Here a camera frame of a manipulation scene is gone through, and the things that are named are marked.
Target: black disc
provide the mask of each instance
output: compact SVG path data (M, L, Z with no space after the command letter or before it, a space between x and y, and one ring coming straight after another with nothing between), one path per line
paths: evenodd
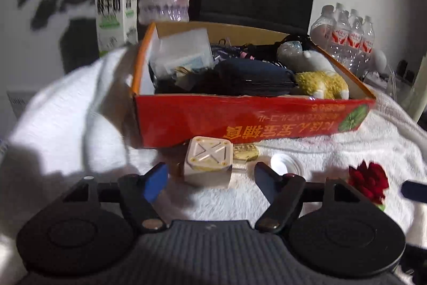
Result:
M56 276L81 276L106 268L133 244L130 225L86 202L61 204L37 214L16 245L27 268Z
M371 277L392 269L405 250L405 235L391 218L372 208L336 203L297 219L289 233L292 250L309 267L340 278Z

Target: white cloth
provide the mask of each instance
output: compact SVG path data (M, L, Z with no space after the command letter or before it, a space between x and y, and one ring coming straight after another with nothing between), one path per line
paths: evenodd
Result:
M37 211L84 175L100 182L125 173L145 173L159 161L180 159L179 147L137 149L137 127L129 110L129 74L136 50L111 52L38 93L9 138L0 168L0 283L25 274L14 238ZM408 242L427 247L426 207L402 197L405 180L427 182L427 133L389 97L377 104L358 131L259 143L261 160L286 151L302 163L306 180L346 178L349 165L375 161L385 169L390 189L386 213L407 233ZM253 168L234 173L230 188L195 189L170 180L155 203L166 220L249 220L268 207L253 181ZM305 207L307 212L315 208Z

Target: red and white label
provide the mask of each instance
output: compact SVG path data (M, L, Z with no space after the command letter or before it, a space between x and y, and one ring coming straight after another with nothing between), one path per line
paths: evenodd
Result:
M347 37L349 36L349 31L345 29L337 29L332 32L332 42L337 44L344 45Z
M367 54L370 54L373 47L374 42L372 40L365 39L362 44L362 51L366 52Z
M362 35L356 32L350 32L347 38L347 44L353 48L360 48L362 42Z

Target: yellow plush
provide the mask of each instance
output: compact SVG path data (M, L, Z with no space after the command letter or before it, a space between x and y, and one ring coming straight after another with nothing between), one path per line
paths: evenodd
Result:
M336 72L304 72L295 74L302 93L320 99L349 99L349 87Z

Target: red flower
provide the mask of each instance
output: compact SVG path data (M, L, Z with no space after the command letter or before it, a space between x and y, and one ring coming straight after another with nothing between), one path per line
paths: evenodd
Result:
M354 169L349 166L349 184L361 192L364 196L375 204L383 204L386 197L384 190L389 188L389 181L387 179L384 169L377 163L371 162L369 167L366 162Z

